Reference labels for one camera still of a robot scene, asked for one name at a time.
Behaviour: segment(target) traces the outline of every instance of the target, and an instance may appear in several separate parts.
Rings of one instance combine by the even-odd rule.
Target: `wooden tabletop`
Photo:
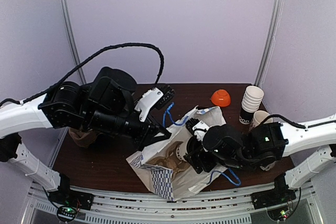
[[[231,105],[222,108],[223,116],[228,124],[242,132],[247,132],[248,125],[239,122],[240,104],[245,88],[249,84],[172,84],[176,95],[173,99],[175,106],[171,113],[175,120],[181,118],[196,105],[212,107],[210,97],[218,89],[225,89],[231,96]],[[139,85],[134,95],[139,97],[151,85]],[[153,110],[151,114],[162,121],[165,108]],[[121,191],[129,193],[148,193],[147,188],[134,173],[125,160],[135,152],[135,148],[127,138],[111,138],[100,135],[89,148],[78,147],[67,135],[58,153],[54,170],[66,174],[74,186]],[[272,182],[279,174],[292,169],[293,163],[289,157],[277,162],[268,172],[257,169],[253,172],[234,170],[241,180],[241,186],[252,186]],[[214,180],[204,191],[234,188],[224,177]]]

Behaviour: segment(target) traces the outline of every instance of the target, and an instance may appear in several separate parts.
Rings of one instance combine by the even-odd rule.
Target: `orange cup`
[[[231,97],[226,90],[219,89],[211,96],[211,102],[219,107],[227,107],[231,104]]]

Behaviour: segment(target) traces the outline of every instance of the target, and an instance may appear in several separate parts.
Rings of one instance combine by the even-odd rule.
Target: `blue rope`
[[[170,121],[174,124],[174,125],[177,125],[177,126],[183,126],[185,123],[186,123],[186,121],[188,120],[188,116],[186,116],[184,119],[183,119],[183,122],[182,123],[175,123],[175,121],[173,120],[173,116],[171,115],[171,113],[170,113],[170,110],[172,109],[172,107],[174,106],[174,102],[172,102],[172,104],[170,104],[169,106],[168,106],[168,108],[166,109],[166,111],[163,113],[163,120],[162,120],[162,125],[163,125],[163,127],[165,127],[166,128],[166,116],[167,116],[167,114],[169,115],[169,118],[170,118]]]
[[[232,179],[230,179],[230,177],[227,176],[225,173],[222,173],[222,172],[220,172],[220,171],[218,171],[218,170],[213,170],[212,173],[211,173],[211,175],[210,175],[210,181],[209,181],[209,183],[207,183],[207,185],[209,185],[209,184],[212,182],[212,176],[214,175],[214,173],[220,173],[220,174],[222,174],[224,177],[226,177],[227,180],[230,181],[230,183],[234,184],[235,186],[240,186],[240,185],[242,184],[242,182],[240,181],[240,179],[238,178],[238,176],[233,172],[233,170],[231,170],[231,168],[229,168],[228,170],[229,170],[229,172],[232,174],[232,176],[235,177],[235,179],[238,181],[238,183],[235,183],[235,182],[234,182]]]

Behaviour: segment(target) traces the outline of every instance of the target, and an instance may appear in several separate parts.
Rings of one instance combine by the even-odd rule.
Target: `white bag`
[[[196,118],[208,126],[223,125],[225,120],[222,111],[219,107],[212,107],[210,109],[198,110],[197,107],[190,110],[177,123],[183,122],[183,119]],[[145,184],[147,189],[167,200],[176,201],[181,198],[186,198],[198,194],[203,188],[208,186],[211,172],[201,172],[197,174],[190,166],[187,170],[180,172],[172,179],[173,170],[159,165],[146,164],[149,160],[165,156],[166,150],[171,144],[176,141],[188,141],[191,137],[190,132],[185,126],[171,125],[167,128],[172,133],[168,140],[157,142],[138,151],[127,158],[127,162],[132,169]],[[224,172],[227,168],[217,165],[213,170]],[[220,173],[214,173],[212,181],[217,178]]]

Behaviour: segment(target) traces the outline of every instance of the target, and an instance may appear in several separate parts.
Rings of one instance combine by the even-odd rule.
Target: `white wall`
[[[285,0],[262,84],[272,113],[307,121],[336,113],[336,0]],[[294,155],[295,163],[311,152]],[[313,180],[326,223],[335,223],[336,167]]]
[[[148,42],[165,55],[161,82],[255,80],[274,0],[67,0],[79,57],[123,42]],[[149,49],[106,52],[85,66],[92,81],[102,66],[152,83],[159,58]]]
[[[74,63],[59,0],[0,0],[0,100],[23,99],[49,87]],[[59,131],[23,132],[23,142],[48,163]],[[0,222],[18,223],[31,180],[0,163]]]

